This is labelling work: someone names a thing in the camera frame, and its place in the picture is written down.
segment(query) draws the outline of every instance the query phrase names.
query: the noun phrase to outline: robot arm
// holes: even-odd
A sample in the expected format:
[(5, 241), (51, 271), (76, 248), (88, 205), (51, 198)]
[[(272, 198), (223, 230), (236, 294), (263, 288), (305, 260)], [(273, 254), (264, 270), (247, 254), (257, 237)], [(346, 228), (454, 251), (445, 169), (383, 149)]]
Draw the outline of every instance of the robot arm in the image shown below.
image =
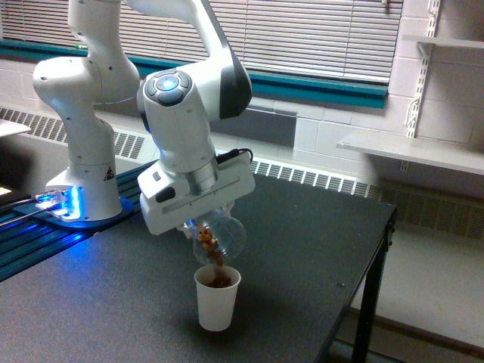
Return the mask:
[(197, 85), (209, 121), (238, 116), (252, 97), (249, 76), (207, 0), (126, 0), (141, 13), (184, 20), (198, 31), (207, 60), (179, 67)]
[(88, 57), (40, 62), (33, 78), (39, 97), (57, 111), (69, 140), (69, 164), (47, 189), (72, 190), (74, 206), (56, 211), (65, 222), (102, 220), (121, 212), (113, 129), (95, 116), (93, 105), (133, 98), (135, 66), (119, 42), (121, 0), (70, 0), (69, 26), (88, 45)]
[(249, 104), (249, 76), (231, 50), (207, 0), (126, 0), (150, 16), (175, 17), (199, 32), (208, 59), (146, 77), (138, 106), (160, 160), (138, 177), (141, 210), (160, 234), (250, 193), (250, 159), (218, 162), (209, 122), (238, 116)]

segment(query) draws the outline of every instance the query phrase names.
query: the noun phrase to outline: wire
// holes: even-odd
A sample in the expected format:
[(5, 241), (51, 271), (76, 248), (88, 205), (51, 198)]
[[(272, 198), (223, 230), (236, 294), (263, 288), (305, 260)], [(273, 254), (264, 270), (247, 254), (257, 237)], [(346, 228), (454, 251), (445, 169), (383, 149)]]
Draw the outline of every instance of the wire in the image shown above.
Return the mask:
[(5, 211), (8, 211), (10, 209), (15, 208), (16, 206), (22, 206), (24, 204), (29, 204), (29, 203), (37, 203), (37, 202), (45, 202), (47, 200), (53, 200), (53, 199), (61, 199), (62, 193), (65, 191), (54, 189), (52, 191), (46, 191), (42, 194), (37, 194), (36, 196), (24, 200), (18, 200), (16, 202), (12, 202), (9, 204), (5, 204), (3, 206), (0, 206), (0, 213), (3, 213)]
[(229, 161), (230, 159), (234, 159), (235, 157), (238, 157), (242, 153), (249, 153), (250, 154), (250, 162), (252, 162), (254, 158), (254, 153), (250, 149), (234, 149), (230, 150), (229, 152), (225, 154), (220, 154), (216, 156), (217, 163), (222, 164), (226, 161)]
[(249, 153), (250, 154), (250, 162), (252, 162), (252, 160), (254, 160), (254, 153), (252, 152), (252, 150), (247, 149), (246, 147), (243, 148), (243, 149), (239, 149), (239, 154), (242, 154), (242, 153)]
[(0, 229), (1, 228), (4, 228), (4, 227), (8, 227), (9, 225), (12, 225), (16, 222), (19, 222), (19, 221), (23, 221), (24, 219), (28, 219), (32, 216), (35, 216), (37, 214), (40, 214), (42, 212), (48, 212), (49, 210), (54, 210), (54, 209), (58, 209), (59, 206), (61, 206), (62, 203), (59, 203), (59, 204), (55, 204), (53, 206), (50, 206), (49, 208), (45, 208), (45, 209), (39, 209), (39, 210), (36, 210), (35, 212), (31, 212), (29, 214), (26, 214), (25, 216), (20, 216), (20, 217), (17, 217), (15, 219), (9, 219), (8, 221), (6, 222), (3, 222), (3, 223), (0, 223)]
[(37, 201), (36, 198), (29, 198), (29, 199), (24, 199), (24, 200), (18, 200), (17, 202), (5, 204), (4, 206), (0, 206), (0, 213), (5, 212), (7, 210), (13, 209), (16, 206), (22, 206), (24, 204), (28, 203), (35, 203)]

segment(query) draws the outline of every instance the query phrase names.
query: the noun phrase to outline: window blind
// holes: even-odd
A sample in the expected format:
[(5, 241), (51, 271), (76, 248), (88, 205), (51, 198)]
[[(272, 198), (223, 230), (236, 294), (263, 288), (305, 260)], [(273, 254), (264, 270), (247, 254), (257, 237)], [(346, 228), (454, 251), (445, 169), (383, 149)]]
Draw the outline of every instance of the window blind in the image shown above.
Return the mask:
[[(211, 0), (249, 70), (386, 83), (403, 0)], [(0, 0), (6, 39), (74, 46), (67, 0)], [(206, 52), (190, 24), (122, 5), (125, 52), (198, 61)]]

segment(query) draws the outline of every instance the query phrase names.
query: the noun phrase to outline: black button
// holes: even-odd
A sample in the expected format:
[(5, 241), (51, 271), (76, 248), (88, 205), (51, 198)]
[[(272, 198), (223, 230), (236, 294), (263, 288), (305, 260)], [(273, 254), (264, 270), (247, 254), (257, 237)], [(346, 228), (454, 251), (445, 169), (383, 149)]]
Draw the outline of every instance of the black button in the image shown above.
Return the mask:
[(178, 72), (178, 77), (180, 77), (180, 86), (181, 87), (184, 87), (184, 88), (188, 88), (188, 86), (190, 85), (190, 77), (186, 74), (186, 73), (183, 73), (183, 72)]
[(165, 75), (157, 80), (157, 88), (166, 92), (177, 88), (179, 84), (178, 77), (172, 74)]
[(170, 92), (161, 92), (158, 95), (158, 101), (163, 106), (173, 106), (175, 104), (180, 103), (182, 99), (183, 99), (183, 92), (179, 89), (174, 89), (173, 91), (170, 91)]
[(150, 96), (154, 96), (156, 93), (157, 93), (157, 89), (154, 88), (154, 79), (152, 79), (151, 81), (149, 81), (147, 84), (146, 84), (146, 92), (150, 95)]
[(163, 189), (160, 193), (158, 193), (155, 197), (155, 200), (158, 203), (163, 203), (166, 202), (167, 200), (173, 199), (175, 197), (175, 189), (172, 187), (168, 187), (166, 189)]
[(155, 74), (154, 78), (160, 78), (161, 76), (164, 76), (166, 74), (175, 74), (175, 73), (176, 73), (176, 70), (163, 70)]

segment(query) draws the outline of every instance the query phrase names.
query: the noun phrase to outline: white shelf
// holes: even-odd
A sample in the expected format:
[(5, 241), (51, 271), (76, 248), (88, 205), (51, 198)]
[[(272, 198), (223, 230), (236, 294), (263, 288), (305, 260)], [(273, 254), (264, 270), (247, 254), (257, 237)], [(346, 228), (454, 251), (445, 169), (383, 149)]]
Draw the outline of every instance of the white shelf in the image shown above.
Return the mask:
[(419, 42), (429, 45), (437, 45), (439, 47), (484, 49), (484, 42), (475, 42), (473, 40), (439, 37), (434, 38), (430, 36), (403, 36), (403, 40), (410, 40), (413, 42)]
[(22, 125), (21, 123), (13, 123), (12, 121), (6, 121), (0, 119), (0, 138), (5, 136), (22, 134), (30, 131), (29, 126)]
[(407, 160), (484, 175), (484, 150), (386, 132), (355, 130), (338, 142), (337, 147), (365, 154)]

